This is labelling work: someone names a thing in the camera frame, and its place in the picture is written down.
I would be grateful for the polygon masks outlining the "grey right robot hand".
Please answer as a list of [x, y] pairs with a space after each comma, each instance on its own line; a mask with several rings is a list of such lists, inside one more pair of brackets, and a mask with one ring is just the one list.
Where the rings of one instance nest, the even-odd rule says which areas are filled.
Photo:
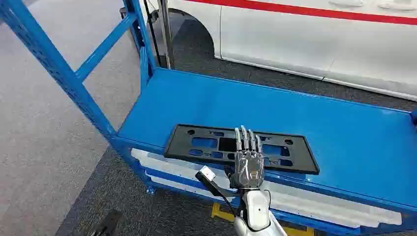
[[227, 174], [232, 189], [258, 189], [264, 180], [265, 158], [260, 136], [244, 125], [235, 128], [234, 170]]

